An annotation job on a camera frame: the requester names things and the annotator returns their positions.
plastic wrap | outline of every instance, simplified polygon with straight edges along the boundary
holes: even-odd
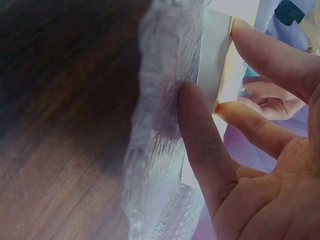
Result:
[[[153,0],[140,24],[140,97],[122,196],[130,240],[190,240],[204,206],[199,190],[180,184],[185,147],[176,96],[182,82],[196,82],[209,2]]]

hand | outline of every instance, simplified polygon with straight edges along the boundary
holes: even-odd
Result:
[[[221,141],[202,91],[184,85],[178,120],[188,158],[219,240],[318,240],[320,236],[320,58],[236,20],[235,46],[263,78],[309,105],[309,137],[268,121],[239,102],[216,110],[277,160],[271,173],[240,165]]]
[[[268,120],[288,120],[305,105],[292,93],[262,77],[249,78],[244,82],[244,88],[252,97],[240,97],[238,101]]]

wood grain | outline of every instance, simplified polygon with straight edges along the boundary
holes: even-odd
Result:
[[[127,239],[122,160],[149,4],[1,1],[1,240]]]

